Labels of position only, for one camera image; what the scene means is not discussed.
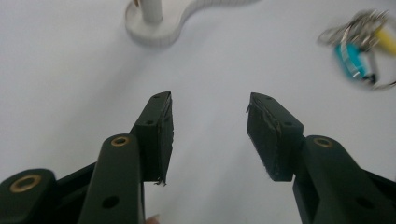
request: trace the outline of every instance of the metal screw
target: metal screw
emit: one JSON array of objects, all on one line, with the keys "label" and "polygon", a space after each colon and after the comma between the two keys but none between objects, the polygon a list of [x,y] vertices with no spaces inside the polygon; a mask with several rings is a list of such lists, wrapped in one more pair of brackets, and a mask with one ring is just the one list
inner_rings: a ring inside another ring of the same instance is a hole
[{"label": "metal screw", "polygon": [[40,181],[41,175],[26,175],[12,183],[11,187],[9,187],[9,190],[13,193],[25,192],[26,190],[34,188],[40,183]]}]

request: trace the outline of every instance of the white table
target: white table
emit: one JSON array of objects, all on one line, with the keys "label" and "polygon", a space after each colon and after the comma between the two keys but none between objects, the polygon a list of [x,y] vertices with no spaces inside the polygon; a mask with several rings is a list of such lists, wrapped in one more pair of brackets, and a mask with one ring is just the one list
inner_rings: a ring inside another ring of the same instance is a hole
[{"label": "white table", "polygon": [[[305,135],[334,138],[362,168],[395,179],[396,89],[357,87],[317,44],[361,9],[396,15],[394,0],[205,9],[166,49],[130,39],[128,2],[1,1],[1,180],[29,168],[60,178],[96,161],[161,91],[173,94],[175,142],[168,185],[146,184],[146,211],[163,224],[301,222],[291,183],[269,178],[246,134],[252,91],[275,97]],[[396,74],[394,59],[379,61]]]}]

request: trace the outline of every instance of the stand base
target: stand base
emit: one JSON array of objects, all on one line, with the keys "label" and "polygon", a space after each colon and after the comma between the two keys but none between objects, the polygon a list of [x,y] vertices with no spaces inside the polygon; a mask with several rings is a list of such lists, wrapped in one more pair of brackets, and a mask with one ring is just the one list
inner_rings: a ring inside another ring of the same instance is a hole
[{"label": "stand base", "polygon": [[165,47],[180,35],[184,21],[195,11],[218,5],[243,5],[257,0],[163,0],[163,20],[146,22],[141,8],[132,1],[126,9],[125,27],[131,37],[144,45]]}]

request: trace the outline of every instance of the white stand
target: white stand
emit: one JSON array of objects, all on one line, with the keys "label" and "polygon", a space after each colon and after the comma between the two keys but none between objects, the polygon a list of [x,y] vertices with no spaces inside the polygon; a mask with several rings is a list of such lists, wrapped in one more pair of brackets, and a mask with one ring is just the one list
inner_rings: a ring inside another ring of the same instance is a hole
[{"label": "white stand", "polygon": [[184,21],[195,11],[215,5],[237,5],[256,0],[139,0],[126,9],[125,27],[142,44],[164,47],[180,35]]}]

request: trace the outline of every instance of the keychain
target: keychain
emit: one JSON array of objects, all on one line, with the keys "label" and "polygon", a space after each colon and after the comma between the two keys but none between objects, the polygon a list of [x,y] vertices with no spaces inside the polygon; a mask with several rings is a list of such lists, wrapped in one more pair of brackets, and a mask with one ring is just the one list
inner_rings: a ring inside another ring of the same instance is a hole
[{"label": "keychain", "polygon": [[323,32],[318,41],[331,45],[345,73],[372,90],[384,90],[396,86],[396,81],[378,84],[378,68],[373,48],[380,46],[396,56],[396,38],[389,33],[396,30],[396,20],[387,11],[365,10],[355,15],[347,24]]}]

